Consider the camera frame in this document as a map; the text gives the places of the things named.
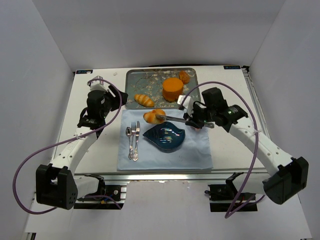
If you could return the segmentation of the metal tongs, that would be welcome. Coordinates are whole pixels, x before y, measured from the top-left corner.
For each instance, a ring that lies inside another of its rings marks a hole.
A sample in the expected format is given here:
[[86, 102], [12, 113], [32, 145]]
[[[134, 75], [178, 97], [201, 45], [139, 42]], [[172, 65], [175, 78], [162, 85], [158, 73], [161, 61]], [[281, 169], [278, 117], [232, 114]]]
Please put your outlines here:
[[201, 129], [202, 127], [206, 127], [206, 128], [213, 129], [213, 128], [215, 127], [214, 123], [212, 123], [212, 122], [204, 123], [203, 126], [198, 126], [198, 125], [193, 124], [193, 123], [191, 123], [190, 121], [187, 121], [187, 120], [185, 120], [185, 119], [183, 119], [183, 118], [177, 118], [177, 117], [166, 116], [166, 115], [159, 115], [159, 114], [156, 114], [155, 116], [156, 116], [156, 118], [159, 119], [159, 120], [184, 123], [185, 125], [192, 126], [192, 127], [194, 127], [194, 128], [197, 128], [197, 129]]

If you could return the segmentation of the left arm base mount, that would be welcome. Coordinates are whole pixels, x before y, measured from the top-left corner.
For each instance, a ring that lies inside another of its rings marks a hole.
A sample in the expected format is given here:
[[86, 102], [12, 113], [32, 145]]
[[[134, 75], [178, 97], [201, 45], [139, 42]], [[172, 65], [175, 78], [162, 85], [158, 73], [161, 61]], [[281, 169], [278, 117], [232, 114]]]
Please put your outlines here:
[[102, 194], [89, 194], [79, 198], [74, 209], [77, 210], [121, 210], [126, 199], [125, 185], [106, 185]]

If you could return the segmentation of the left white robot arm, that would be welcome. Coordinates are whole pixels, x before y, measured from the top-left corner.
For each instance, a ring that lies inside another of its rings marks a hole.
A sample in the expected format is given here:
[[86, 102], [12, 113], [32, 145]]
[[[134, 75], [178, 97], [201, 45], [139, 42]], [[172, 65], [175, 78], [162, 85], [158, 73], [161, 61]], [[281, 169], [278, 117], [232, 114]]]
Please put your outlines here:
[[86, 174], [74, 178], [80, 161], [99, 138], [109, 112], [127, 103], [128, 94], [110, 86], [108, 90], [91, 90], [87, 106], [80, 113], [74, 140], [69, 141], [61, 153], [49, 164], [36, 170], [36, 201], [56, 208], [71, 209], [76, 200], [89, 195], [96, 198], [105, 193], [104, 178]]

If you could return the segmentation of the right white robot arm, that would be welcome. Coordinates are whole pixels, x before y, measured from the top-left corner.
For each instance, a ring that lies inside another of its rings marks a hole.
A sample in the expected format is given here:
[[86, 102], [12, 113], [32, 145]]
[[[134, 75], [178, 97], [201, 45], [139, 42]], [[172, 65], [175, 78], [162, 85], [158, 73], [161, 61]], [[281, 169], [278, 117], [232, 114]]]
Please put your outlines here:
[[181, 95], [178, 104], [184, 112], [186, 124], [196, 128], [222, 127], [242, 142], [263, 164], [267, 174], [253, 173], [244, 187], [245, 176], [234, 173], [226, 184], [235, 194], [266, 195], [271, 201], [282, 205], [307, 185], [309, 163], [303, 157], [294, 158], [280, 149], [265, 134], [255, 129], [254, 120], [238, 105], [229, 106], [219, 88], [202, 92], [204, 103]]

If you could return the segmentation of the round striped bread bun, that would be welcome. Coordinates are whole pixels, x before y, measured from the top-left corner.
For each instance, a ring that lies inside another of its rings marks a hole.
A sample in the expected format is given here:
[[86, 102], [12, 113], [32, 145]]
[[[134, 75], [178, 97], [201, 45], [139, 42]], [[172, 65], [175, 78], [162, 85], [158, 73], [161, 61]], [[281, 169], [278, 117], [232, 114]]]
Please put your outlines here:
[[163, 119], [158, 119], [156, 117], [156, 115], [165, 116], [166, 113], [162, 109], [156, 108], [156, 109], [154, 109], [152, 111], [144, 113], [143, 114], [143, 119], [149, 124], [154, 124], [154, 125], [162, 124], [164, 122], [164, 120]]

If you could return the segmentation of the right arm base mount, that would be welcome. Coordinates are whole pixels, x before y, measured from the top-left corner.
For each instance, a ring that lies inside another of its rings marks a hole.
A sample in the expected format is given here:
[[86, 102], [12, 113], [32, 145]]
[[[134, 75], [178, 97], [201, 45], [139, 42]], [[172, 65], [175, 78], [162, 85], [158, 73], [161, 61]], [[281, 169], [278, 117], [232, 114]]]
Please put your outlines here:
[[[226, 213], [234, 197], [237, 194], [237, 189], [233, 182], [236, 177], [245, 177], [244, 172], [234, 172], [229, 178], [225, 180], [223, 184], [210, 184], [208, 190], [204, 191], [204, 194], [209, 198], [210, 212], [212, 213]], [[242, 192], [238, 199], [235, 201], [231, 211], [248, 201], [252, 196], [252, 193]], [[242, 207], [239, 212], [257, 212], [257, 204], [254, 203], [256, 197], [254, 196], [251, 201]]]

